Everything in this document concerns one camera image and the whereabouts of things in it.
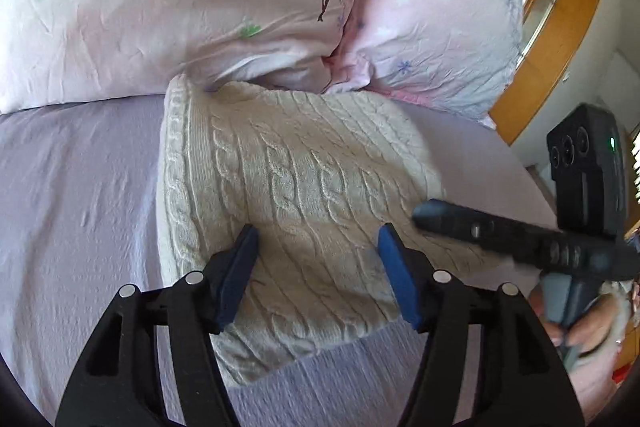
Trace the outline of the person right hand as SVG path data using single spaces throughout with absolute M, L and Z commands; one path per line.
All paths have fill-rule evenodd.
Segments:
M 618 313 L 615 297 L 611 294 L 602 295 L 570 329 L 563 329 L 559 324 L 549 322 L 544 317 L 544 298 L 539 286 L 529 294 L 528 301 L 556 347 L 579 346 L 582 352 L 592 351 L 603 343 Z

